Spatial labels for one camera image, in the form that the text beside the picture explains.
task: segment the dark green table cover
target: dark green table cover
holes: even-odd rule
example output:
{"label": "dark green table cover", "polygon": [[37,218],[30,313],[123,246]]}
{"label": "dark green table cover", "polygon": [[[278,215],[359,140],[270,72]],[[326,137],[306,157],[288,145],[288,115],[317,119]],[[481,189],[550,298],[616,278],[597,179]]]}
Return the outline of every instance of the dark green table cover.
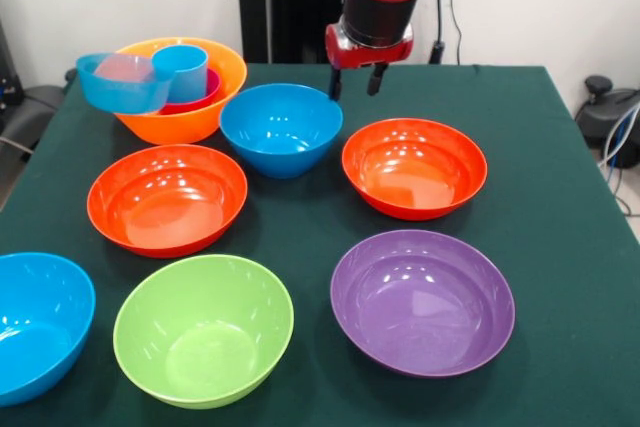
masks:
{"label": "dark green table cover", "polygon": [[[328,81],[325,66],[249,71],[249,86],[325,89]],[[365,94],[367,75],[345,73],[344,127],[315,169],[276,181],[246,168],[247,203],[208,252],[272,269],[291,293],[295,329],[262,386],[209,411],[153,399],[116,364],[111,334],[121,303],[169,261],[137,257],[91,227],[91,183],[146,144],[90,108],[76,84],[0,214],[0,253],[48,251],[78,262],[95,283],[95,321],[73,370],[39,399],[0,409],[0,425],[640,425],[640,249],[546,71],[395,66],[374,98]],[[369,122],[402,116],[446,122],[479,143],[489,178],[471,204],[408,223],[360,200],[342,173],[341,146]],[[230,152],[219,133],[203,145]],[[328,288],[338,259],[365,237],[407,227],[470,243],[508,279],[516,328],[486,367],[446,380],[403,377],[356,350],[334,321]],[[10,288],[0,286],[0,295]],[[0,375],[10,361],[0,359]]]}

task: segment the bowl rim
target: bowl rim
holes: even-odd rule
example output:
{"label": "bowl rim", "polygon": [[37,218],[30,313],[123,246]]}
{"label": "bowl rim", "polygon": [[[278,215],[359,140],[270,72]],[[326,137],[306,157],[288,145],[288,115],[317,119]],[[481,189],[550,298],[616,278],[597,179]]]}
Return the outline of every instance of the bowl rim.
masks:
{"label": "bowl rim", "polygon": [[87,274],[87,272],[82,267],[80,267],[78,264],[76,264],[74,261],[72,261],[72,260],[70,260],[70,259],[68,259],[66,257],[62,257],[61,255],[50,254],[48,252],[25,251],[25,252],[14,252],[14,253],[10,253],[10,254],[0,255],[0,263],[1,263],[2,259],[9,258],[9,257],[18,257],[18,258],[19,257],[41,257],[41,258],[45,258],[45,259],[56,260],[58,262],[66,264],[68,267],[71,267],[72,269],[77,271],[80,274],[80,276],[82,278],[84,278],[84,280],[86,281],[86,285],[89,288],[90,306],[89,306],[89,315],[87,315],[84,324],[82,324],[82,329],[80,330],[80,332],[81,332],[80,335],[78,336],[76,341],[73,343],[73,345],[66,351],[66,353],[57,362],[52,364],[47,370],[45,370],[44,372],[38,374],[36,377],[32,378],[31,380],[28,380],[28,381],[22,383],[19,386],[13,387],[11,390],[6,390],[4,392],[0,391],[0,398],[4,397],[6,395],[10,395],[12,393],[15,393],[15,392],[17,392],[19,390],[22,390],[24,388],[27,388],[30,385],[33,385],[38,380],[40,380],[43,377],[49,375],[49,373],[51,373],[53,370],[57,369],[58,366],[60,366],[63,362],[65,362],[69,358],[69,356],[87,338],[87,335],[89,334],[89,329],[91,328],[91,324],[93,323],[93,318],[94,318],[95,312],[96,312],[96,291],[95,291],[95,287],[93,285],[93,282],[91,281],[91,277],[89,277],[89,274]]}
{"label": "bowl rim", "polygon": [[[475,187],[475,189],[473,189],[467,195],[465,195],[464,197],[458,199],[455,202],[452,202],[450,204],[443,205],[443,206],[440,206],[440,207],[434,207],[434,208],[428,208],[428,209],[425,209],[425,208],[418,209],[418,208],[414,208],[414,207],[407,207],[406,205],[398,204],[396,202],[389,202],[387,200],[384,200],[384,199],[381,199],[379,197],[376,197],[376,196],[370,194],[369,192],[367,192],[365,189],[363,189],[360,186],[360,184],[356,181],[356,179],[352,178],[352,176],[350,176],[349,173],[347,172],[347,169],[346,169],[347,149],[354,142],[354,138],[358,134],[361,134],[362,132],[365,132],[365,131],[369,130],[370,128],[372,128],[374,126],[377,126],[377,125],[382,125],[382,124],[386,124],[386,123],[391,124],[391,123],[394,123],[394,122],[403,122],[403,121],[409,121],[409,122],[416,122],[417,121],[419,123],[437,125],[439,127],[444,128],[444,130],[447,130],[449,132],[454,132],[455,134],[457,134],[457,135],[461,136],[462,138],[468,140],[470,142],[470,144],[473,145],[473,147],[476,150],[476,152],[478,154],[480,154],[480,157],[483,160],[483,162],[482,162],[482,166],[483,166],[482,178],[480,179],[480,182]],[[371,197],[372,199],[374,199],[377,202],[380,202],[382,204],[385,204],[385,205],[388,205],[388,206],[392,206],[392,207],[396,207],[396,208],[399,208],[399,209],[412,211],[412,212],[425,212],[425,211],[426,212],[431,212],[431,211],[436,211],[436,210],[441,210],[441,209],[456,209],[456,208],[460,207],[461,205],[463,205],[464,203],[468,202],[473,197],[475,197],[478,194],[478,192],[480,192],[482,190],[482,188],[484,187],[485,183],[487,182],[487,178],[489,176],[489,164],[487,162],[487,157],[485,156],[485,154],[482,151],[482,149],[480,148],[480,146],[471,137],[469,137],[464,132],[456,129],[455,127],[452,127],[452,126],[450,126],[448,124],[445,124],[443,122],[438,122],[436,120],[430,120],[430,119],[421,119],[419,117],[394,117],[394,118],[390,118],[390,119],[382,119],[382,120],[378,120],[376,122],[372,122],[370,124],[367,124],[367,125],[359,128],[358,130],[356,130],[353,134],[351,134],[349,136],[349,138],[345,142],[344,146],[342,147],[341,163],[342,163],[342,171],[345,173],[347,179],[349,179],[349,182],[351,183],[351,185],[353,185],[353,187],[358,192],[360,192],[360,193],[362,193],[362,194],[364,194],[364,195],[366,195],[368,197]]]}
{"label": "bowl rim", "polygon": [[[107,173],[107,171],[115,169],[117,166],[129,161],[131,158],[137,157],[139,155],[142,155],[142,153],[144,153],[144,152],[148,152],[148,151],[152,151],[152,150],[175,149],[176,147],[186,148],[186,149],[189,149],[189,150],[200,150],[200,151],[206,150],[207,152],[215,152],[215,155],[218,155],[218,156],[221,156],[221,157],[226,157],[228,160],[230,160],[232,162],[232,165],[234,165],[235,168],[237,168],[237,170],[238,170],[238,172],[240,172],[242,180],[243,180],[243,182],[242,182],[242,195],[241,195],[240,202],[238,203],[238,207],[236,208],[235,212],[231,215],[231,217],[229,217],[229,219],[224,224],[222,224],[222,226],[220,226],[217,229],[209,232],[209,234],[207,234],[205,236],[199,237],[198,239],[195,239],[195,240],[189,242],[188,244],[169,245],[167,247],[162,247],[162,248],[148,248],[148,247],[132,244],[131,242],[128,242],[128,241],[125,242],[125,241],[119,240],[116,237],[114,237],[111,233],[105,231],[102,227],[98,226],[98,224],[96,223],[95,219],[93,218],[93,215],[91,214],[91,208],[89,207],[89,203],[90,203],[91,197],[93,195],[94,189],[98,188],[98,182]],[[137,150],[137,151],[135,151],[135,152],[133,152],[133,153],[131,153],[129,155],[126,155],[126,156],[122,157],[121,159],[116,160],[115,162],[113,162],[109,166],[107,166],[107,168],[103,169],[102,172],[100,172],[98,177],[96,177],[96,179],[91,184],[91,188],[89,189],[89,193],[87,194],[86,209],[87,209],[87,216],[89,217],[89,221],[93,225],[94,229],[96,229],[100,234],[102,234],[105,238],[107,238],[109,241],[113,242],[114,244],[120,245],[120,246],[125,247],[125,248],[130,249],[130,250],[144,250],[145,252],[158,252],[158,251],[164,251],[164,250],[167,250],[167,249],[176,249],[176,248],[179,248],[179,247],[184,247],[186,245],[195,244],[197,242],[200,242],[200,241],[202,241],[202,240],[214,235],[216,232],[220,232],[220,231],[223,231],[224,229],[228,228],[229,225],[231,225],[233,223],[233,221],[236,219],[236,217],[240,214],[240,211],[242,211],[242,208],[244,207],[244,204],[247,201],[248,195],[249,195],[249,183],[247,181],[247,176],[244,173],[244,170],[242,170],[242,167],[240,167],[240,165],[235,160],[233,160],[231,157],[229,157],[227,154],[225,154],[223,152],[220,152],[219,150],[212,149],[211,147],[205,147],[203,145],[197,145],[197,144],[165,144],[165,145],[156,145],[156,146],[153,146],[153,147],[148,147],[146,149]]]}
{"label": "bowl rim", "polygon": [[[509,327],[508,327],[507,335],[505,336],[504,340],[500,344],[499,348],[497,348],[496,351],[493,354],[488,356],[485,360],[483,360],[482,362],[478,363],[477,365],[474,365],[474,366],[466,368],[466,369],[457,369],[457,370],[453,370],[452,369],[450,372],[440,372],[440,373],[436,372],[436,373],[431,373],[431,374],[425,374],[425,373],[422,373],[422,372],[415,372],[415,371],[411,371],[411,370],[408,370],[408,369],[400,369],[400,368],[398,368],[396,366],[393,366],[393,365],[390,365],[388,362],[385,362],[384,360],[380,359],[373,352],[371,352],[369,349],[367,349],[366,346],[356,342],[355,339],[352,337],[349,329],[346,328],[346,326],[342,322],[342,319],[338,315],[337,306],[336,306],[336,300],[335,300],[335,296],[334,296],[334,286],[337,285],[337,282],[336,282],[337,273],[340,270],[340,267],[344,264],[346,258],[354,250],[362,247],[363,244],[371,242],[371,241],[373,241],[373,240],[375,240],[375,239],[377,239],[379,237],[385,237],[385,236],[390,235],[390,234],[416,233],[416,232],[419,232],[421,235],[422,234],[427,234],[427,235],[430,235],[430,236],[433,236],[433,237],[436,237],[436,238],[440,238],[440,239],[443,239],[443,240],[450,241],[452,243],[455,243],[455,244],[461,246],[462,248],[464,248],[467,251],[474,252],[480,258],[482,258],[483,260],[485,260],[487,262],[487,264],[498,274],[498,278],[504,283],[505,287],[507,288],[507,293],[509,295],[509,299],[510,299],[511,305],[512,305],[512,315],[511,315],[511,318],[510,318],[510,321],[509,321]],[[504,276],[504,274],[502,273],[502,271],[500,271],[500,269],[498,269],[498,267],[491,261],[491,259],[489,259],[485,254],[480,252],[474,246],[472,246],[472,245],[470,245],[470,244],[468,244],[468,243],[466,243],[466,242],[464,242],[464,241],[462,241],[460,239],[452,237],[450,235],[442,234],[440,232],[434,232],[432,230],[426,230],[426,229],[395,229],[395,230],[388,230],[388,231],[385,231],[385,232],[380,232],[378,234],[372,235],[370,237],[367,237],[366,239],[361,240],[360,242],[356,243],[351,248],[349,248],[349,250],[342,257],[340,257],[340,260],[336,264],[336,266],[335,266],[335,268],[333,270],[333,274],[331,275],[331,282],[330,282],[329,285],[330,285],[330,287],[329,287],[329,298],[330,298],[330,302],[331,302],[331,310],[333,311],[333,316],[335,317],[336,321],[338,322],[338,325],[340,326],[340,329],[342,330],[342,332],[353,343],[353,345],[355,345],[364,354],[368,355],[369,357],[371,357],[373,360],[375,360],[379,364],[381,364],[381,365],[383,365],[383,366],[385,366],[385,367],[387,367],[387,368],[389,368],[391,370],[394,370],[396,372],[400,372],[402,374],[410,375],[410,376],[413,376],[413,377],[433,378],[433,379],[446,378],[446,377],[455,377],[455,376],[458,376],[458,375],[466,374],[466,373],[472,372],[474,370],[477,370],[477,369],[485,366],[489,362],[491,362],[493,359],[495,359],[504,350],[505,346],[507,345],[507,343],[511,339],[511,336],[513,334],[513,330],[515,328],[515,322],[516,322],[516,303],[515,303],[515,298],[513,297],[513,292],[511,290],[511,286],[509,285],[509,282],[507,281],[507,279]]]}
{"label": "bowl rim", "polygon": [[[285,299],[287,301],[287,307],[288,307],[288,313],[289,313],[289,316],[290,316],[290,321],[288,322],[288,324],[289,324],[288,325],[288,331],[286,333],[285,341],[282,343],[282,347],[281,347],[280,351],[274,357],[274,359],[267,365],[267,367],[265,369],[261,370],[259,374],[256,374],[255,376],[253,376],[250,381],[242,384],[242,386],[237,387],[232,391],[229,391],[229,392],[227,392],[225,394],[218,395],[218,396],[215,396],[215,397],[206,397],[206,398],[198,398],[198,399],[183,399],[183,398],[180,398],[180,397],[174,397],[174,396],[171,396],[171,395],[166,395],[166,394],[161,394],[160,392],[156,392],[153,389],[145,387],[144,385],[142,385],[141,382],[139,382],[138,380],[133,378],[131,373],[123,365],[123,361],[122,361],[122,359],[120,357],[120,353],[118,352],[118,348],[117,348],[118,328],[120,326],[120,321],[122,319],[122,315],[123,315],[123,312],[125,310],[125,307],[129,304],[129,302],[133,302],[133,298],[135,297],[135,294],[138,291],[142,290],[142,288],[148,282],[150,282],[151,279],[161,275],[163,272],[165,272],[167,270],[180,268],[180,266],[182,264],[189,263],[189,262],[192,262],[194,260],[199,260],[199,259],[203,259],[203,258],[207,258],[207,259],[211,259],[211,258],[215,258],[215,259],[231,259],[231,260],[235,260],[235,261],[241,261],[243,263],[251,265],[254,268],[257,268],[258,270],[262,270],[263,272],[265,272],[269,277],[271,277],[275,281],[276,285],[280,289],[280,292],[284,295],[284,297],[285,297]],[[182,405],[207,404],[207,403],[211,403],[211,402],[217,402],[217,401],[221,401],[221,400],[232,398],[235,395],[237,395],[237,394],[249,389],[252,386],[257,387],[258,386],[257,384],[259,384],[259,382],[262,379],[264,379],[267,375],[269,375],[269,373],[276,367],[278,362],[280,362],[280,360],[282,359],[282,356],[286,352],[286,350],[287,350],[287,348],[289,346],[289,343],[291,342],[291,337],[293,336],[294,323],[295,323],[295,316],[294,316],[293,302],[291,301],[291,295],[289,294],[289,291],[287,290],[287,287],[284,285],[282,280],[280,280],[280,278],[275,273],[273,273],[270,269],[266,268],[264,265],[256,262],[255,260],[251,260],[251,259],[248,259],[246,257],[241,257],[241,256],[238,256],[238,255],[232,255],[232,254],[196,255],[196,256],[187,257],[185,259],[181,259],[181,260],[178,260],[176,262],[172,262],[172,263],[170,263],[168,265],[165,265],[164,267],[162,267],[162,268],[158,269],[157,271],[155,271],[153,274],[149,275],[146,279],[144,279],[142,282],[140,282],[136,286],[135,289],[133,289],[131,291],[131,293],[127,296],[125,301],[120,306],[120,309],[118,310],[118,315],[116,316],[116,320],[115,320],[115,323],[113,325],[113,340],[112,340],[113,351],[115,353],[116,361],[118,362],[118,365],[120,366],[120,369],[122,370],[122,372],[125,374],[125,376],[136,387],[138,387],[143,392],[146,392],[147,394],[149,394],[149,395],[151,395],[153,397],[156,397],[157,399],[161,399],[163,401],[170,402],[170,403],[175,403],[175,404],[182,404]]]}
{"label": "bowl rim", "polygon": [[[173,108],[187,108],[187,107],[192,107],[194,105],[199,104],[200,102],[211,102],[213,101],[213,98],[218,94],[218,92],[220,91],[220,87],[222,87],[222,80],[220,79],[220,74],[218,74],[218,71],[215,69],[212,69],[210,67],[207,67],[207,87],[209,84],[209,78],[213,77],[216,79],[217,85],[216,88],[213,89],[211,92],[209,92],[206,96],[204,96],[202,99],[198,99],[198,100],[193,100],[191,102],[167,102],[164,104],[164,106],[162,106],[162,109],[160,109],[158,111],[158,113],[162,112],[163,109],[165,109],[166,107],[173,107]],[[177,114],[162,114],[163,116],[167,116],[167,115],[177,115]]]}
{"label": "bowl rim", "polygon": [[262,89],[269,89],[269,88],[273,88],[273,87],[295,87],[295,88],[299,88],[302,90],[310,90],[310,91],[314,91],[317,92],[319,94],[322,95],[326,95],[324,92],[322,92],[319,89],[316,89],[314,87],[310,87],[308,85],[304,85],[304,84],[295,84],[295,83],[291,83],[291,82],[272,82],[272,83],[268,83],[268,84],[260,84],[260,85],[255,85],[253,87],[249,87],[248,89],[245,89],[241,92],[239,92],[234,98],[232,98],[229,103],[227,105],[225,105],[225,107],[222,109],[222,112],[220,112],[220,131],[222,132],[222,135],[225,137],[225,139],[227,139],[227,141],[233,145],[234,147],[239,147],[241,149],[247,150],[249,152],[253,152],[256,154],[261,154],[261,155],[271,155],[271,156],[278,156],[278,157],[286,157],[286,156],[292,156],[292,155],[300,155],[303,154],[305,152],[313,152],[314,150],[320,149],[322,147],[325,147],[327,144],[330,144],[331,142],[333,142],[336,138],[336,136],[340,133],[340,130],[342,130],[342,126],[344,124],[344,113],[342,112],[342,108],[340,107],[340,104],[338,104],[338,102],[336,102],[335,100],[331,100],[328,99],[330,102],[330,104],[334,107],[335,112],[338,113],[338,117],[339,117],[339,122],[338,125],[335,129],[335,132],[332,132],[332,134],[329,136],[329,138],[327,140],[325,140],[324,142],[314,145],[313,147],[311,147],[310,149],[304,150],[302,152],[283,152],[283,153],[276,153],[276,152],[267,152],[265,150],[262,149],[253,149],[251,147],[248,147],[246,145],[241,144],[240,142],[237,142],[236,140],[232,139],[231,136],[229,135],[229,133],[225,130],[225,122],[224,122],[224,116],[225,116],[225,111],[227,111],[227,109],[229,109],[229,107],[231,105],[233,105],[233,103],[236,101],[236,99],[239,99],[240,97],[242,97],[242,95],[244,95],[245,93],[248,92],[252,92],[255,90],[262,90]]}
{"label": "bowl rim", "polygon": [[145,57],[144,55],[139,55],[139,54],[125,54],[123,52],[95,52],[93,54],[86,54],[81,57],[78,57],[78,59],[76,59],[76,69],[78,69],[78,71],[82,75],[86,75],[94,79],[99,79],[102,82],[114,82],[114,83],[117,82],[118,84],[131,85],[131,86],[139,86],[139,85],[149,86],[149,85],[166,84],[167,82],[171,82],[173,80],[173,77],[174,77],[173,74],[161,73],[160,75],[158,75],[159,71],[155,69],[155,67],[153,67],[151,63],[150,65],[154,69],[154,77],[160,76],[160,77],[166,77],[166,78],[163,78],[162,80],[158,78],[154,78],[153,80],[148,80],[148,81],[114,80],[114,79],[109,79],[108,77],[101,77],[100,75],[97,75],[95,72],[90,72],[88,70],[87,64],[89,64],[93,59],[102,58],[102,60],[104,60],[109,56],[135,57],[135,58],[150,60],[149,57]]}
{"label": "bowl rim", "polygon": [[189,112],[180,112],[179,114],[160,114],[159,111],[158,112],[150,112],[147,114],[138,114],[138,115],[132,115],[132,114],[115,114],[116,117],[124,117],[124,118],[129,118],[129,117],[142,117],[142,118],[176,118],[179,116],[187,116],[187,115],[194,115],[197,114],[199,112],[202,111],[206,111],[206,110],[213,110],[213,109],[219,109],[221,106],[225,105],[226,103],[230,102],[231,99],[233,99],[238,92],[240,92],[240,89],[242,89],[242,87],[244,86],[245,82],[247,81],[247,63],[245,62],[244,58],[238,54],[238,52],[236,52],[235,50],[233,50],[231,47],[228,47],[220,42],[216,42],[215,40],[210,40],[210,39],[204,39],[204,38],[200,38],[200,37],[156,37],[154,39],[147,39],[147,40],[142,40],[140,42],[135,42],[133,44],[129,44],[126,45],[124,47],[119,48],[118,50],[116,50],[117,54],[127,54],[127,50],[129,49],[133,49],[141,44],[151,44],[154,42],[174,42],[172,44],[169,44],[165,47],[170,47],[171,45],[195,45],[196,47],[199,47],[198,45],[195,44],[195,42],[208,42],[211,44],[214,44],[216,47],[224,49],[229,51],[231,54],[233,54],[242,64],[242,81],[239,83],[237,88],[232,89],[228,95],[226,95],[224,98],[213,102],[211,105],[208,105],[206,107],[201,107],[197,110],[191,110]]}

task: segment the purple bowl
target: purple bowl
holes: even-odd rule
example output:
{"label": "purple bowl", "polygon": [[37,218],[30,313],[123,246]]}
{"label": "purple bowl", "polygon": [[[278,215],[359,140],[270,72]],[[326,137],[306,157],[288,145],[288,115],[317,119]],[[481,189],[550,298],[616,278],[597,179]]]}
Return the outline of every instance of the purple bowl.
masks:
{"label": "purple bowl", "polygon": [[340,327],[365,354],[417,377],[477,369],[515,323],[507,281],[473,247],[426,230],[396,230],[347,252],[331,279]]}

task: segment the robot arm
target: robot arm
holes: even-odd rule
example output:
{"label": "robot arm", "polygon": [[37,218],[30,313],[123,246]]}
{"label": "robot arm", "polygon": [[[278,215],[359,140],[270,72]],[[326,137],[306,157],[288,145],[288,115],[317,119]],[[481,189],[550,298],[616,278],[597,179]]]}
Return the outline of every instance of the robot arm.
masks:
{"label": "robot arm", "polygon": [[327,26],[332,66],[329,96],[340,96],[341,69],[374,65],[368,93],[375,95],[388,65],[406,59],[413,47],[409,21],[417,0],[345,0],[343,15]]}

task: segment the light blue bowl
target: light blue bowl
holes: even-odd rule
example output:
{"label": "light blue bowl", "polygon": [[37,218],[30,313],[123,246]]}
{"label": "light blue bowl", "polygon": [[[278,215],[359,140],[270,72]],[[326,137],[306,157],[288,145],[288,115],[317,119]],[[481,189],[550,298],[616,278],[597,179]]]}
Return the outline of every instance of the light blue bowl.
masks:
{"label": "light blue bowl", "polygon": [[167,103],[174,73],[153,67],[148,57],[91,54],[76,62],[87,102],[114,114],[149,114]]}
{"label": "light blue bowl", "polygon": [[220,114],[220,130],[258,172],[297,177],[329,150],[342,128],[342,110],[319,90],[267,84],[245,90]]}
{"label": "light blue bowl", "polygon": [[53,387],[82,351],[96,296],[89,276],[51,254],[0,256],[0,407]]}

